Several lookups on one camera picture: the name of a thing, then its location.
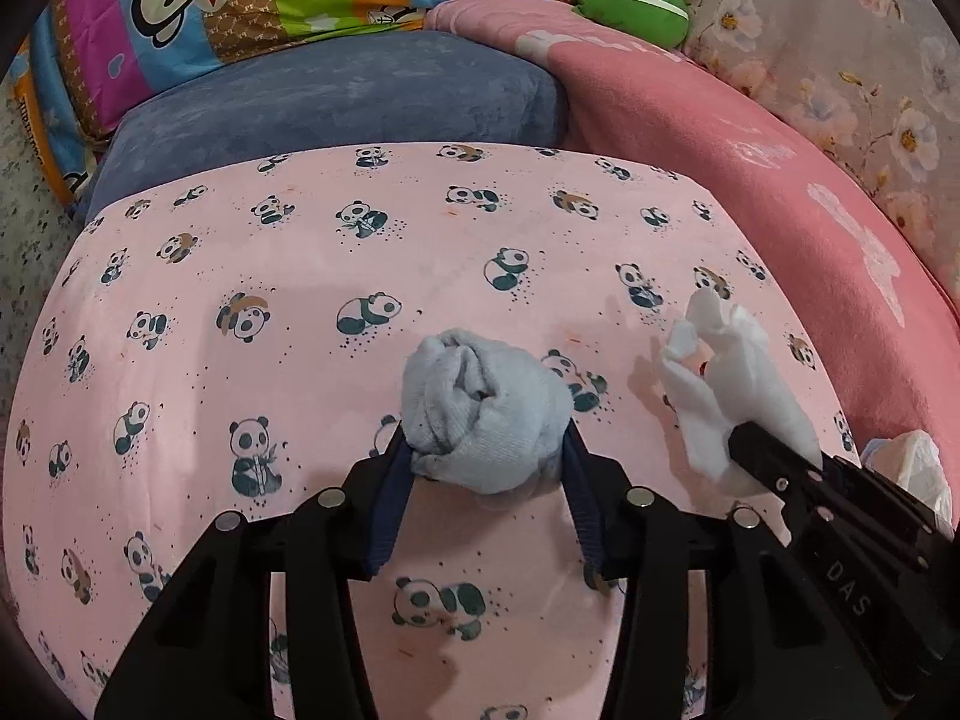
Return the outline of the white plastic trash bag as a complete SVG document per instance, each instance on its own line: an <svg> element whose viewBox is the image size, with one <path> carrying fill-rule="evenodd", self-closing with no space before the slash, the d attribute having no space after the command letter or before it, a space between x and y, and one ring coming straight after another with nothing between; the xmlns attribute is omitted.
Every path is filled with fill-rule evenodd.
<svg viewBox="0 0 960 720"><path fill-rule="evenodd" d="M953 496L934 439L916 429L893 439L871 439L861 463L898 484L934 512L937 525L953 532Z"/></svg>

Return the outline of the grey sock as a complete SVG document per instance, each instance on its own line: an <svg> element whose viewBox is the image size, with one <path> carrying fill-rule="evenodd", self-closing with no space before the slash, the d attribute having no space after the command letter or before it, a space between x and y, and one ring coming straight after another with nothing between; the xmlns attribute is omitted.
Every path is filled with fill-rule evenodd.
<svg viewBox="0 0 960 720"><path fill-rule="evenodd" d="M400 426L422 478L479 496L548 488L572 416L555 372L462 328L425 338L405 362Z"/></svg>

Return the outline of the pink towel blanket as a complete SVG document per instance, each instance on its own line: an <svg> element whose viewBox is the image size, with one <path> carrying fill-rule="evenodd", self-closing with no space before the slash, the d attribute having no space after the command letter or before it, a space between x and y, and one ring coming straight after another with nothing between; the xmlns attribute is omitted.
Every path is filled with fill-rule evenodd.
<svg viewBox="0 0 960 720"><path fill-rule="evenodd" d="M858 439L923 429L958 466L958 310L827 156L675 52L553 0L449 0L427 28L544 67L574 149L708 188L773 271Z"/></svg>

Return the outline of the pink panda print sheet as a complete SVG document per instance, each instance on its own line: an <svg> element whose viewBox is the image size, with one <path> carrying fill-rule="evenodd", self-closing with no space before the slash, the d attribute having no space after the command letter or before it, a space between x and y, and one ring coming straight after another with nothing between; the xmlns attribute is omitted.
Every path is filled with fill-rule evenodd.
<svg viewBox="0 0 960 720"><path fill-rule="evenodd" d="M210 520L285 514L382 452L405 361L448 328L527 349L573 394L590 450L679 507L726 511L652 367L708 286L757 317L823 449L856 455L809 333L688 177L417 143L249 161L113 203L67 255L11 410L21 631L93 718ZM601 705L625 585L587 588L560 491L508 500L417 479L392 561L353 585L382 718Z"/></svg>

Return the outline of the floral grey bedsheet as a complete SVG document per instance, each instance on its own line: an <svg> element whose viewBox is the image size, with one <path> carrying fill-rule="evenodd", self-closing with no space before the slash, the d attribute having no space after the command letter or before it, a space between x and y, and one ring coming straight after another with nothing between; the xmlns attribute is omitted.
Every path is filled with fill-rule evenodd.
<svg viewBox="0 0 960 720"><path fill-rule="evenodd" d="M958 41L932 0L685 0L683 50L804 135L958 288Z"/></svg>

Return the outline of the blue grey plush blanket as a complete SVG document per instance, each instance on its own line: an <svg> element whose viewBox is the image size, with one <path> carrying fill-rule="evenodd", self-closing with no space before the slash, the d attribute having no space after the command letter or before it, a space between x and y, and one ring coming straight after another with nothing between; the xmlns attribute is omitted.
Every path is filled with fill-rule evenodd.
<svg viewBox="0 0 960 720"><path fill-rule="evenodd" d="M556 146L568 98L550 71L443 31L339 37L225 65L130 109L78 215L215 167L327 146Z"/></svg>

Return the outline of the green round cushion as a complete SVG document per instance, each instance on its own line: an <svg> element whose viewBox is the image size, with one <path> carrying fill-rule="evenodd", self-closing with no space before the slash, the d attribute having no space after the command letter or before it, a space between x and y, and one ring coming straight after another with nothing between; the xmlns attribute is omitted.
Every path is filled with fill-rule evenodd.
<svg viewBox="0 0 960 720"><path fill-rule="evenodd" d="M690 31L685 0L578 0L584 18L639 37L663 49L675 49Z"/></svg>

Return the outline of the colourful monkey cartoon quilt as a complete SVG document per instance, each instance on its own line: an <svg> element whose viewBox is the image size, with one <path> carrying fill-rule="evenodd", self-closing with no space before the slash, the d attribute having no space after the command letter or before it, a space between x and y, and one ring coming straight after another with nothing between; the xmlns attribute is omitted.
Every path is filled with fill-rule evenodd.
<svg viewBox="0 0 960 720"><path fill-rule="evenodd" d="M122 117L146 99L274 50L420 28L443 2L49 0L13 60L13 98L44 179L70 206Z"/></svg>

